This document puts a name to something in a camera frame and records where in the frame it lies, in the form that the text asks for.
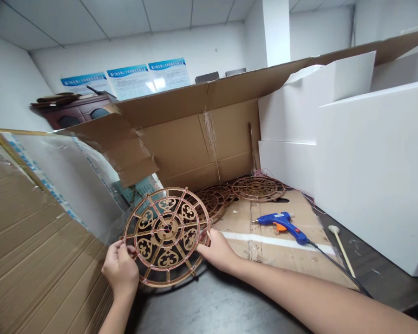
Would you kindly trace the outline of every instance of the wooden cabinet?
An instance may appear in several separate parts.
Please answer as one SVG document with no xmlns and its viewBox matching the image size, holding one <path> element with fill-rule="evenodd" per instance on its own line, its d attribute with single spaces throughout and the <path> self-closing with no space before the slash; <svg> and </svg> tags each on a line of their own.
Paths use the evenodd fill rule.
<svg viewBox="0 0 418 334">
<path fill-rule="evenodd" d="M 97 95 L 82 98 L 62 107 L 42 110 L 42 115 L 54 130 L 60 130 L 108 115 L 109 112 L 103 106 L 114 102 L 117 100 L 112 96 Z"/>
</svg>

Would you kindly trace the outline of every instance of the white foam board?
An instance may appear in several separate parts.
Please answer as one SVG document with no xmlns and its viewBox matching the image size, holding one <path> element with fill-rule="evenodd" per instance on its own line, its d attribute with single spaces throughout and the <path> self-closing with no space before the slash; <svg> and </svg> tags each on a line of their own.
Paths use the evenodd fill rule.
<svg viewBox="0 0 418 334">
<path fill-rule="evenodd" d="M 316 204 L 418 276 L 418 82 L 319 108 Z"/>
<path fill-rule="evenodd" d="M 314 153 L 316 144 L 259 141 L 260 166 L 265 173 L 315 196 Z"/>
<path fill-rule="evenodd" d="M 316 143 L 317 108 L 368 93 L 375 52 L 337 60 L 258 100 L 262 140 Z"/>
<path fill-rule="evenodd" d="M 418 52 L 376 66 L 371 91 L 383 90 L 418 81 Z"/>
</svg>

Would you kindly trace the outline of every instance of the poster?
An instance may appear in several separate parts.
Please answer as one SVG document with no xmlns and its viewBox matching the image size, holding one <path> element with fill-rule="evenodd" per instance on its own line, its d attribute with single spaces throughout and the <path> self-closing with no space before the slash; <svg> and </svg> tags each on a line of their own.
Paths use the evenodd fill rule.
<svg viewBox="0 0 418 334">
<path fill-rule="evenodd" d="M 87 88 L 87 85 L 95 90 L 105 90 L 111 93 L 107 77 L 104 72 L 85 74 L 78 77 L 69 77 L 60 80 L 66 91 L 79 93 L 82 95 L 91 94 L 92 91 Z"/>
<path fill-rule="evenodd" d="M 120 101 L 155 93 L 145 64 L 108 70 L 107 74 Z"/>
<path fill-rule="evenodd" d="M 157 92 L 190 85 L 184 58 L 149 63 L 149 69 Z"/>
</svg>

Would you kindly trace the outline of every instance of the ceiling tile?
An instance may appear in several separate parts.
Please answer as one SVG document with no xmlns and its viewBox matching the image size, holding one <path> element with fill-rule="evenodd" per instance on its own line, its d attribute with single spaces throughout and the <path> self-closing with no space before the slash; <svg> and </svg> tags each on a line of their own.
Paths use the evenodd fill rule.
<svg viewBox="0 0 418 334">
<path fill-rule="evenodd" d="M 79 0 L 6 2 L 63 45 L 106 38 Z"/>
<path fill-rule="evenodd" d="M 256 0 L 235 0 L 228 21 L 243 21 L 248 16 Z"/>
<path fill-rule="evenodd" d="M 299 0 L 289 0 L 289 6 L 288 6 L 289 10 L 291 11 L 291 9 L 293 9 L 297 5 L 298 2 Z"/>
<path fill-rule="evenodd" d="M 225 23 L 234 0 L 194 0 L 192 26 Z"/>
<path fill-rule="evenodd" d="M 82 0 L 82 2 L 108 37 L 150 31 L 142 0 Z"/>
<path fill-rule="evenodd" d="M 296 13 L 314 10 L 320 5 L 322 5 L 324 1 L 325 0 L 300 0 L 291 12 Z"/>
<path fill-rule="evenodd" d="M 319 7 L 319 9 L 341 7 L 345 0 L 325 0 L 325 2 Z"/>
<path fill-rule="evenodd" d="M 192 0 L 145 0 L 152 31 L 190 27 Z"/>
<path fill-rule="evenodd" d="M 25 50 L 58 44 L 0 1 L 0 38 Z"/>
</svg>

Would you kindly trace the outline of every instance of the table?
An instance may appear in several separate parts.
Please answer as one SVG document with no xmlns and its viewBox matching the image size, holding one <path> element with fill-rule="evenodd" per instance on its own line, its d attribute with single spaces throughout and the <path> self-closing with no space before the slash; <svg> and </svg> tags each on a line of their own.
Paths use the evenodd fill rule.
<svg viewBox="0 0 418 334">
<path fill-rule="evenodd" d="M 333 218 L 318 214 L 323 227 L 340 228 L 340 238 L 360 283 L 378 301 L 400 311 L 418 305 L 413 278 Z M 335 236 L 327 231 L 334 247 Z M 138 292 L 126 333 L 310 333 L 279 305 L 208 263 L 197 277 L 169 289 Z"/>
</svg>

